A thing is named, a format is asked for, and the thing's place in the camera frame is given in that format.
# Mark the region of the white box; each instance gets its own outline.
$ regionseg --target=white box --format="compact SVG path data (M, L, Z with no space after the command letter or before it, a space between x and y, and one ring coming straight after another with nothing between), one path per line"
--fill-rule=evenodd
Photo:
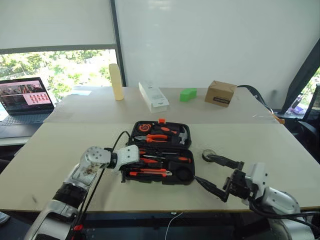
M139 90L151 113L167 111L169 101L158 87L151 83L139 82Z

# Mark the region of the window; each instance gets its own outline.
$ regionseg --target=window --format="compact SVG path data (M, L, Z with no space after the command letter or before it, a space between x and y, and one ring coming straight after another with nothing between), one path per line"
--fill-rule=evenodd
M111 86L111 63L117 63L114 49L1 54L0 81L40 77L52 102L57 103L74 86ZM0 121L7 115L0 104Z
M316 84L320 84L320 67L317 69L313 77L304 87L293 104L286 111L286 115L302 119L309 107L311 99L316 89Z

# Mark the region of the tool kit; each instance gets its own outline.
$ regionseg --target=tool kit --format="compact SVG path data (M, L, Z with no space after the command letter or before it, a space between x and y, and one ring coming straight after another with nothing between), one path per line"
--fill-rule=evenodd
M185 124L156 121L135 123L127 145L139 147L140 161L122 168L122 182L162 182L166 185L189 185L195 175L190 150L191 135Z

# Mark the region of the trees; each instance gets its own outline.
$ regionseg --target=trees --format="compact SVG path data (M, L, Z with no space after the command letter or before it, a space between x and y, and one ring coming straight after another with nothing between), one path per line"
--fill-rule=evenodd
M43 51L0 55L0 80L41 76L61 100L74 85L110 85L110 51L104 49Z

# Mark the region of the orange-handled pliers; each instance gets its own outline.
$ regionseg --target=orange-handled pliers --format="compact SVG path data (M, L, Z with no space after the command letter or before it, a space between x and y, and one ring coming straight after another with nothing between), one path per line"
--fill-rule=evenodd
M147 143L166 143L168 136L163 134L148 134L146 136L135 136L137 140L145 140Z

